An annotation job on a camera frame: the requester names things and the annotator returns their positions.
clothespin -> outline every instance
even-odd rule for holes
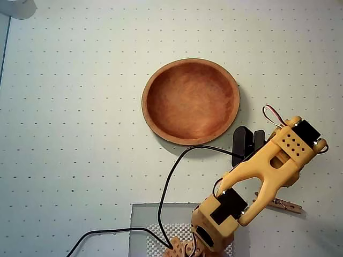
[[[274,200],[270,201],[270,203],[268,204],[269,206],[272,207],[276,207],[279,209],[284,209],[287,211],[291,211],[293,213],[301,213],[302,207],[300,205],[296,205],[294,203],[291,202],[286,202],[283,201],[281,199],[275,198]]]

yellow robotic arm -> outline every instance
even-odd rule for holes
[[[281,123],[275,124],[277,128],[267,143],[248,160],[226,172],[218,181],[221,182],[218,191],[193,211],[193,242],[182,244],[178,241],[180,252],[175,254],[174,248],[166,250],[163,256],[223,256],[239,225],[248,225],[275,199],[280,187],[293,185],[305,164],[327,147],[324,139],[318,139],[320,134],[301,117],[295,116]],[[256,201],[248,207],[232,187],[252,177],[259,178],[262,186]]]

wire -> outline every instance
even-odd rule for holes
[[[329,145],[326,144],[325,146],[326,146],[325,150],[320,151],[318,154],[325,154],[327,151],[329,151]]]
[[[189,152],[189,151],[192,151],[194,149],[197,149],[197,148],[203,148],[203,149],[209,149],[209,150],[213,150],[213,151],[217,151],[217,152],[220,152],[220,153],[223,153],[223,154],[228,154],[228,155],[231,155],[231,156],[235,156],[237,158],[243,158],[241,155],[238,155],[238,154],[234,154],[230,151],[227,151],[227,150],[224,150],[222,148],[218,148],[218,147],[214,147],[214,146],[204,146],[204,145],[199,145],[199,146],[192,146],[188,149],[186,149],[185,151],[183,151],[183,153],[177,158],[176,162],[174,163],[173,167],[171,168],[170,172],[169,172],[169,175],[166,179],[166,183],[165,183],[165,187],[163,188],[163,192],[162,192],[162,196],[161,196],[161,201],[160,201],[160,204],[159,204],[159,209],[158,209],[158,213],[157,213],[157,221],[159,223],[159,226],[161,228],[161,232],[164,236],[164,238],[166,239],[167,241],[167,244],[169,246],[171,246],[171,249],[173,249],[173,246],[172,244],[170,243],[168,237],[167,237],[167,234],[165,232],[165,229],[163,228],[163,225],[162,225],[162,221],[161,221],[161,213],[162,213],[162,205],[163,205],[163,201],[165,199],[165,196],[166,196],[166,193],[167,193],[167,189],[168,189],[168,184],[169,184],[169,181],[173,175],[173,172],[175,170],[175,168],[177,167],[178,163],[180,162],[180,160]]]
[[[198,149],[198,148],[203,148],[203,149],[209,149],[209,150],[213,150],[213,151],[216,151],[216,152],[220,152],[220,153],[223,153],[223,154],[228,154],[228,155],[231,155],[231,156],[235,156],[237,158],[241,158],[243,159],[244,157],[241,156],[241,155],[238,155],[238,154],[235,154],[235,153],[232,153],[230,151],[227,151],[225,149],[222,149],[222,148],[219,148],[219,147],[214,147],[214,146],[204,146],[204,145],[199,145],[199,146],[192,146],[192,147],[189,147],[187,148],[185,151],[183,151],[183,153],[177,158],[177,160],[175,161],[173,167],[171,168],[170,172],[169,172],[169,175],[166,179],[166,182],[165,182],[165,186],[163,188],[163,192],[162,192],[162,196],[161,196],[161,200],[160,200],[160,203],[159,203],[159,209],[158,209],[158,213],[157,213],[157,220],[158,220],[158,223],[159,223],[159,226],[160,226],[160,229],[162,231],[162,234],[165,238],[165,240],[167,241],[166,243],[161,239],[159,238],[156,234],[154,234],[151,230],[147,229],[147,228],[122,228],[122,229],[107,229],[107,230],[93,230],[93,231],[89,231],[85,234],[83,234],[80,239],[76,242],[76,244],[74,245],[74,247],[70,250],[70,252],[68,253],[67,257],[70,257],[73,252],[76,250],[76,248],[79,246],[79,244],[88,236],[90,235],[95,235],[95,234],[108,234],[108,233],[119,233],[119,232],[128,232],[128,231],[145,231],[147,233],[149,233],[151,236],[153,236],[158,242],[160,242],[163,246],[169,248],[169,249],[173,249],[173,245],[171,244],[164,228],[163,228],[163,225],[162,225],[162,221],[161,221],[161,213],[162,213],[162,206],[163,206],[163,202],[164,202],[164,199],[165,199],[165,196],[166,196],[166,193],[167,193],[167,189],[168,189],[168,184],[169,184],[169,181],[173,175],[173,172],[174,170],[176,169],[177,165],[180,163],[181,159],[190,151],[194,150],[194,149]]]
[[[249,154],[249,155],[248,155],[246,158],[244,158],[241,162],[245,162],[245,161],[249,160],[250,158],[252,158],[252,156],[253,156],[254,154],[256,154],[257,151],[259,151],[263,146],[264,146],[264,145],[260,146],[260,147],[257,148],[256,150],[254,150],[251,154]],[[238,164],[236,164],[236,166],[232,167],[231,171],[232,171],[233,169],[235,169],[240,163],[238,163]],[[218,183],[221,182],[222,180],[223,180],[223,177],[221,177],[220,179],[218,179],[218,180],[214,183],[214,186],[213,186],[213,188],[212,188],[212,195],[213,195],[216,199],[218,199],[218,198],[217,198],[217,196],[215,195],[215,187],[216,187],[216,186],[218,185]]]
[[[196,250],[197,250],[197,239],[195,237],[194,232],[192,232],[192,237],[193,237],[193,251],[189,257],[193,257],[195,255]]]
[[[268,117],[268,115],[266,114],[266,111],[265,109],[269,109],[269,111],[271,111],[276,117],[277,119],[279,120],[279,122],[281,123],[281,125],[275,123],[274,121],[272,121],[271,118]],[[279,113],[269,104],[265,104],[263,107],[262,107],[262,113],[263,113],[263,116],[269,120],[272,124],[274,124],[276,127],[278,128],[282,128],[283,126],[287,126],[287,124],[284,122],[284,120],[281,118],[281,116],[279,115]]]
[[[80,239],[76,242],[76,244],[74,245],[74,247],[70,250],[70,252],[68,253],[67,257],[70,257],[72,255],[72,253],[76,250],[76,248],[78,247],[78,245],[88,236],[90,235],[94,235],[94,234],[109,234],[109,233],[120,233],[120,232],[128,232],[128,231],[145,231],[147,233],[149,233],[151,236],[153,236],[158,242],[160,242],[161,244],[163,244],[165,247],[169,246],[163,242],[158,236],[156,236],[156,234],[154,234],[152,231],[150,231],[147,228],[124,228],[124,229],[105,229],[105,230],[93,230],[93,231],[89,231],[87,233],[85,233],[82,237],[80,237]]]

bowl rim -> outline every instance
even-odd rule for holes
[[[172,67],[176,67],[176,66],[179,66],[179,65],[182,65],[185,63],[205,64],[205,65],[208,65],[208,66],[216,69],[229,81],[229,84],[230,84],[232,91],[233,91],[234,101],[233,101],[232,115],[230,115],[228,120],[219,129],[217,129],[215,132],[213,132],[212,134],[207,135],[205,137],[201,137],[201,138],[194,138],[194,139],[178,138],[178,137],[175,137],[173,135],[166,133],[164,130],[160,129],[155,124],[155,122],[153,121],[153,119],[151,118],[151,116],[149,114],[148,107],[147,107],[147,97],[149,94],[149,90],[152,86],[152,83],[155,81],[155,79],[162,72],[169,70]],[[163,67],[159,68],[149,78],[149,80],[146,83],[146,86],[143,90],[143,94],[142,94],[142,98],[141,98],[141,108],[142,108],[143,116],[144,116],[145,122],[147,123],[149,128],[154,133],[156,133],[158,136],[162,137],[163,139],[165,139],[169,142],[176,143],[179,145],[186,145],[186,146],[200,145],[202,143],[207,143],[207,142],[210,142],[210,141],[214,140],[215,138],[219,137],[220,135],[222,135],[225,131],[228,130],[228,128],[231,126],[231,124],[235,120],[237,113],[238,113],[239,105],[240,105],[240,92],[238,89],[237,82],[231,76],[231,74],[227,70],[225,70],[222,66],[220,66],[219,64],[214,63],[212,61],[208,61],[206,59],[200,59],[200,58],[179,59],[179,60],[168,63],[168,64],[164,65]]]

wooden bowl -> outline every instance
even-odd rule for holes
[[[223,67],[204,59],[183,59],[151,76],[141,104],[157,135],[180,145],[198,145],[230,127],[240,95],[235,79]]]

